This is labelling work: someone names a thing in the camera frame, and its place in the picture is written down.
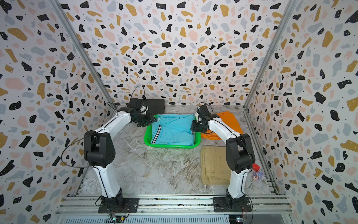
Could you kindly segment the teal pants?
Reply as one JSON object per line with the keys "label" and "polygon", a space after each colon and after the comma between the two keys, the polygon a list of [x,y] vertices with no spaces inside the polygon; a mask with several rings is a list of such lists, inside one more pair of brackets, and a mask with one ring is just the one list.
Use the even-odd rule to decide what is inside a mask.
{"label": "teal pants", "polygon": [[191,131],[193,114],[161,114],[152,124],[153,145],[192,146],[195,134]]}

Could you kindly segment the orange pants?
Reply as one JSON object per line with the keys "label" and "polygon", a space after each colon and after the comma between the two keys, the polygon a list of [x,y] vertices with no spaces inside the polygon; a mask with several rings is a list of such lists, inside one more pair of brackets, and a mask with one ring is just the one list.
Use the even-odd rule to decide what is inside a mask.
{"label": "orange pants", "polygon": [[[217,115],[231,129],[235,130],[236,132],[238,132],[240,134],[244,134],[239,122],[237,121],[237,119],[235,118],[233,113],[231,113],[229,111],[225,111],[225,112],[217,113]],[[212,132],[211,130],[208,130],[206,133],[201,133],[201,137],[204,139],[208,139],[208,140],[221,140],[221,138],[215,132]]]}

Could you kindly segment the khaki pants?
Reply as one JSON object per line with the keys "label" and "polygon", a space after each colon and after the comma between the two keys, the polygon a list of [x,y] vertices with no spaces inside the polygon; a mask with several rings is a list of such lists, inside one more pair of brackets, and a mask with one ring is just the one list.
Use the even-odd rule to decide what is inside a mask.
{"label": "khaki pants", "polygon": [[203,184],[229,186],[232,170],[226,161],[226,147],[203,146],[200,164]]}

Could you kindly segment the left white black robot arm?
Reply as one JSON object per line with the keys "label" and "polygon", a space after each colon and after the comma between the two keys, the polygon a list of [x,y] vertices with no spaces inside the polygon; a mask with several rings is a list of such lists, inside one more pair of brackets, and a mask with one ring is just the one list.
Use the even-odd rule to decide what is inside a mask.
{"label": "left white black robot arm", "polygon": [[115,115],[95,131],[84,135],[84,159],[92,166],[102,189],[101,204],[110,208],[124,206],[123,193],[115,178],[112,162],[116,150],[112,139],[129,123],[147,127],[156,121],[149,107],[140,99],[131,99],[127,107],[117,110]]}

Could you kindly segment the black case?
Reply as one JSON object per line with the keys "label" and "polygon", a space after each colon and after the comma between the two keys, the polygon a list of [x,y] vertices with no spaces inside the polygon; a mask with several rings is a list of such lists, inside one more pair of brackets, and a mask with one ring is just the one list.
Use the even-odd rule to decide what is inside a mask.
{"label": "black case", "polygon": [[165,101],[164,99],[137,99],[132,98],[127,105],[130,108],[135,108],[140,112],[142,105],[149,107],[149,112],[153,115],[164,114],[165,113]]}

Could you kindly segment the small red box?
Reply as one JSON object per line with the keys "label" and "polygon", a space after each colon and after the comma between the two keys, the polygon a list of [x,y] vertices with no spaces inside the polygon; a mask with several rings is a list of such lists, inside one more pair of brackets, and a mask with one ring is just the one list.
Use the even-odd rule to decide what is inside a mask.
{"label": "small red box", "polygon": [[252,169],[253,169],[255,172],[258,172],[258,171],[261,169],[261,167],[260,167],[259,165],[255,164],[255,163],[253,163],[253,164],[252,164]]}

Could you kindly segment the small colourful toy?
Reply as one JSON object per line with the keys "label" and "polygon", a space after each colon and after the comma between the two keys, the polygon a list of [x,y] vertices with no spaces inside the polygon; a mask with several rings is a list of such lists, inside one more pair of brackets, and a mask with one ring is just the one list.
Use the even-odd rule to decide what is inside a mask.
{"label": "small colourful toy", "polygon": [[252,180],[254,181],[261,181],[265,179],[266,179],[265,173],[262,170],[252,173]]}

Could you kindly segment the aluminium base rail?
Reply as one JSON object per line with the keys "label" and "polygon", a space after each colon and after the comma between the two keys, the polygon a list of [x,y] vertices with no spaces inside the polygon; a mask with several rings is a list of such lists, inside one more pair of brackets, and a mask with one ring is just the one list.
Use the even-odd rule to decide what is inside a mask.
{"label": "aluminium base rail", "polygon": [[97,195],[66,197],[56,224],[294,224],[285,196],[251,195],[234,210],[219,195],[132,195],[123,209],[101,212]]}

